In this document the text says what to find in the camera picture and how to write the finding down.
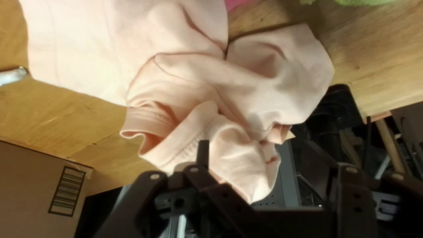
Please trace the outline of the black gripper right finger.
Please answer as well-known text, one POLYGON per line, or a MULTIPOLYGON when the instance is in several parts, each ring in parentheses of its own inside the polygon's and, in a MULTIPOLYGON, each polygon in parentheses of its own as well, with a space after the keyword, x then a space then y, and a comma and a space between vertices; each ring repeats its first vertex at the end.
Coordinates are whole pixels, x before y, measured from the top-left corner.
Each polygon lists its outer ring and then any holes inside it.
POLYGON ((336 238, 423 238, 421 180, 400 172, 371 179, 314 142, 299 146, 299 179, 335 215, 336 238))

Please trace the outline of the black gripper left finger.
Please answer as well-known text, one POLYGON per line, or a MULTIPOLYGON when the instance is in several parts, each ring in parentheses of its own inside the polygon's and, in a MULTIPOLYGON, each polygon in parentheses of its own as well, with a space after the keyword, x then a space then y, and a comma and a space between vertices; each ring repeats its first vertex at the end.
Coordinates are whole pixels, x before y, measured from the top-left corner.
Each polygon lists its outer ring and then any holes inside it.
POLYGON ((182 172, 142 174, 94 238, 159 238, 180 216, 200 238, 278 238, 265 216, 211 175, 209 155, 201 141, 196 163, 182 172))

